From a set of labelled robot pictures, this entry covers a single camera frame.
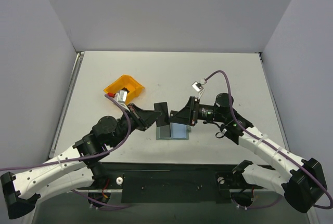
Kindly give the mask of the yellow plastic bin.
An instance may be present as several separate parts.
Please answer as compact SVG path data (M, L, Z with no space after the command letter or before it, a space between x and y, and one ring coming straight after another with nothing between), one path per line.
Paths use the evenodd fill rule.
M108 85L104 89L104 93L116 93L121 90L123 87L127 88L130 92L128 93L126 104L132 102L135 98L137 98L144 89L144 86L140 84L137 80L135 80L130 75L122 75L113 83Z

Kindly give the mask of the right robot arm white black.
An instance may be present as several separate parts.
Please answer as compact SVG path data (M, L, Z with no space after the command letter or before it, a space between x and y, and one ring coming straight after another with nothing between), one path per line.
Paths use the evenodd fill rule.
M257 185L282 195L301 213L308 212L327 190L322 165L314 158L306 160L265 137L250 121L233 109L234 99L220 93L214 105L201 104L199 98L190 97L179 111L171 111L171 123L195 126L198 121L214 124L220 133L235 144L251 151L272 170L243 161L233 170L232 180L238 187Z

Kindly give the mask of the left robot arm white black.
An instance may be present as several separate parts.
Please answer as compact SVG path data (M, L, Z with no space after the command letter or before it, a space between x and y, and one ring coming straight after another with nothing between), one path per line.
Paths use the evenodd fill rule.
M102 117L91 131L59 155L34 167L8 168L1 175L1 187L9 219L33 211L42 200L66 191L106 185L100 160L122 146L135 131L146 131L161 115L130 103L122 116Z

